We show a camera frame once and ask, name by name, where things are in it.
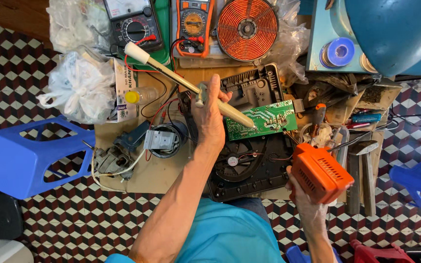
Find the circuit board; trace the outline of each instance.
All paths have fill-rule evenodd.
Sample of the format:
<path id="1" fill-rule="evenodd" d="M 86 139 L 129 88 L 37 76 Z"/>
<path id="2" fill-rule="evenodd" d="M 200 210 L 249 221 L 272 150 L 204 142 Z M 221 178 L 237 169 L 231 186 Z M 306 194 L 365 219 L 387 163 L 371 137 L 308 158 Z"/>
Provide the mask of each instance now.
<path id="1" fill-rule="evenodd" d="M 250 117 L 256 127 L 246 128 L 240 123 L 227 118 L 227 132 L 230 141 L 278 133 L 284 130 L 291 131 L 298 128 L 291 100 L 245 110 L 242 113 Z"/>

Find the plastic bottle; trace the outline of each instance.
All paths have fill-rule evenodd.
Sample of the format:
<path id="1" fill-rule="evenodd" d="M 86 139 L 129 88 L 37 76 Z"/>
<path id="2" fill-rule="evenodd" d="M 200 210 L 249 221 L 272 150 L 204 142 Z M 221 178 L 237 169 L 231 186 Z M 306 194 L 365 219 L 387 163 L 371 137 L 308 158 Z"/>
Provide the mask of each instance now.
<path id="1" fill-rule="evenodd" d="M 159 91 L 155 87 L 136 87 L 124 95 L 127 102 L 137 105 L 146 105 L 158 97 Z"/>

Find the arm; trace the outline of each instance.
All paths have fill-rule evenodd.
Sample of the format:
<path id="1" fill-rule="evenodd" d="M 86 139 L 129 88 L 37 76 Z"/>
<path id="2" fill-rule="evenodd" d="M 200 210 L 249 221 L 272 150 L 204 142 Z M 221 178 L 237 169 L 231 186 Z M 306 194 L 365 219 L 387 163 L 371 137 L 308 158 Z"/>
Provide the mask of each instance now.
<path id="1" fill-rule="evenodd" d="M 217 100 L 231 94 L 220 91 L 220 77 L 210 81 L 209 99 L 203 109 L 192 104 L 199 128 L 199 142 L 191 161 L 184 166 L 142 227 L 129 257 L 135 262 L 172 262 L 181 250 L 193 223 L 202 190 L 225 143 L 225 130 Z"/>
<path id="2" fill-rule="evenodd" d="M 311 202 L 310 197 L 303 191 L 300 184 L 291 174 L 291 166 L 287 167 L 289 182 L 285 186 L 287 189 L 295 188 L 295 200 L 298 213 L 305 232 L 306 241 L 310 248 L 311 262 L 334 263 L 336 262 L 331 243 L 326 230 L 327 205 L 317 205 Z"/>

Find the solder wire spool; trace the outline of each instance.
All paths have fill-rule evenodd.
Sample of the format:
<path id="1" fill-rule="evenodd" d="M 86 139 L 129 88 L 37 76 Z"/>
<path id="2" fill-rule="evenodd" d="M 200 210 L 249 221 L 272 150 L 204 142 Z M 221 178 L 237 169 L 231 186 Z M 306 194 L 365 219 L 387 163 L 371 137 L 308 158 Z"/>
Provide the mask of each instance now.
<path id="1" fill-rule="evenodd" d="M 319 60 L 324 67 L 337 68 L 350 63 L 354 55 L 353 41 L 348 38 L 337 38 L 323 46 Z"/>
<path id="2" fill-rule="evenodd" d="M 233 0 L 219 15 L 217 38 L 230 57 L 255 61 L 272 47 L 278 29 L 277 15 L 265 0 Z"/>
<path id="3" fill-rule="evenodd" d="M 363 53 L 360 56 L 360 66 L 362 67 L 362 69 L 370 73 L 378 73 L 378 71 L 373 67 L 373 65 L 370 63 L 370 61 L 366 57 L 365 53 Z"/>

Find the person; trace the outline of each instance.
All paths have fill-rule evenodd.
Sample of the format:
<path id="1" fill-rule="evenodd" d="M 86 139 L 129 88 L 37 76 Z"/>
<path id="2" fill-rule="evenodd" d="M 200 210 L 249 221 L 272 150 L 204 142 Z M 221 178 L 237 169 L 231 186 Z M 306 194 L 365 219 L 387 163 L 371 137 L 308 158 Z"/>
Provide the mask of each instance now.
<path id="1" fill-rule="evenodd" d="M 192 159 L 145 222 L 129 257 L 110 255 L 107 263 L 143 262 L 284 262 L 267 213 L 259 198 L 231 204 L 201 198 L 214 162 L 224 147 L 225 130 L 217 100 L 232 93 L 220 91 L 220 77 L 208 84 L 208 101 L 192 107 L 199 140 Z M 310 201 L 287 168 L 286 188 L 296 189 L 296 203 L 313 263 L 335 262 L 327 237 L 326 205 Z"/>

